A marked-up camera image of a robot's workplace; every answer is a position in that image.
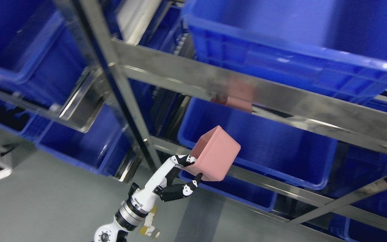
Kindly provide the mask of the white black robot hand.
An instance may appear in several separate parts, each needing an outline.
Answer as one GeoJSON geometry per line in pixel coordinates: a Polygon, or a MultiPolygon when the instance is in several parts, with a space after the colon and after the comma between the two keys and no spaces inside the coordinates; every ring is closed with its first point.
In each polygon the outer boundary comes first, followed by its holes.
{"type": "Polygon", "coordinates": [[[148,214],[157,199],[163,202],[175,201],[189,197],[202,179],[198,173],[195,178],[185,184],[174,184],[174,179],[180,171],[197,162],[191,155],[172,155],[151,176],[143,189],[135,191],[127,200],[127,206],[141,216],[148,214]]]}

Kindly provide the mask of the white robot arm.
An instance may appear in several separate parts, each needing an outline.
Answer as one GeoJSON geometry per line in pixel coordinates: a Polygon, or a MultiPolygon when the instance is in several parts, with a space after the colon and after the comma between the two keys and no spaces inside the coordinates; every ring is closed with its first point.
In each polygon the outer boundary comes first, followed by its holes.
{"type": "Polygon", "coordinates": [[[155,232],[152,220],[157,206],[145,211],[132,196],[129,196],[113,216],[113,221],[99,227],[94,234],[94,242],[127,242],[128,234],[141,227],[140,231],[150,236],[155,232]]]}

